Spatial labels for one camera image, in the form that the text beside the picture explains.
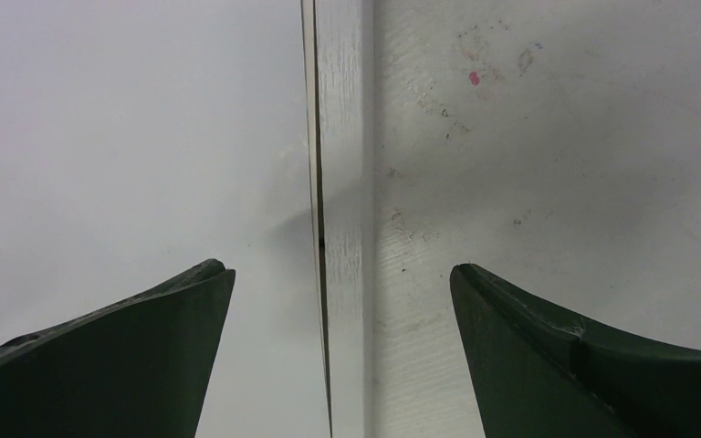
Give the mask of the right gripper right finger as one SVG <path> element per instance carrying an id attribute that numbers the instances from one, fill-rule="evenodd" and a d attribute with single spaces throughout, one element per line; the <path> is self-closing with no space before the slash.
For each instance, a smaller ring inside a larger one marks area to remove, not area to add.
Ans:
<path id="1" fill-rule="evenodd" d="M 488 437 L 701 437 L 701 350 L 536 297 L 480 266 L 450 275 Z"/>

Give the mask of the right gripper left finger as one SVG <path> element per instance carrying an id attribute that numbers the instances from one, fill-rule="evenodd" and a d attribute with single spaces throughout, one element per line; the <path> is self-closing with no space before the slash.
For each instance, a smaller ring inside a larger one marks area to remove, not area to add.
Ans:
<path id="1" fill-rule="evenodd" d="M 0 345 L 0 437 L 192 437 L 235 284 L 208 259 Z"/>

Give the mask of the white picture frame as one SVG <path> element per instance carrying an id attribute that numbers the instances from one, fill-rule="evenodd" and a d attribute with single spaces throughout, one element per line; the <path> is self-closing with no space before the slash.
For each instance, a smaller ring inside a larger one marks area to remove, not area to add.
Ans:
<path id="1" fill-rule="evenodd" d="M 330 435 L 373 434 L 374 6 L 305 1 L 311 219 Z"/>

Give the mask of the landscape sunset photo print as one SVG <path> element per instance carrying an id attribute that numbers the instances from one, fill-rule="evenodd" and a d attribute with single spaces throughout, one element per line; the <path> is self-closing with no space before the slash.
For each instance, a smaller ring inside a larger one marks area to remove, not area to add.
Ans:
<path id="1" fill-rule="evenodd" d="M 0 1 L 0 344 L 215 258 L 201 437 L 329 433 L 298 1 Z"/>

